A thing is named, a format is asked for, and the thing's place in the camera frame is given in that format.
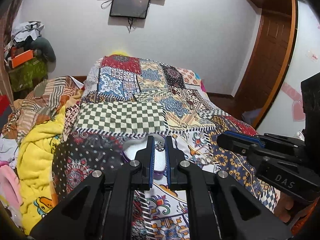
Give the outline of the operator right hand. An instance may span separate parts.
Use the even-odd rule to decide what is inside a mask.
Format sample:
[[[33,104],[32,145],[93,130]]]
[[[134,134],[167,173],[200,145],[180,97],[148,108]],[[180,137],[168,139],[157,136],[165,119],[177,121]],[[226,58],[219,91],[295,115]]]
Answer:
[[[318,200],[319,197],[309,206],[304,207],[304,209],[299,209],[297,206],[298,202],[282,192],[278,204],[274,209],[274,215],[285,224],[293,225],[293,223],[297,222],[299,219],[305,218],[310,214],[315,208]]]

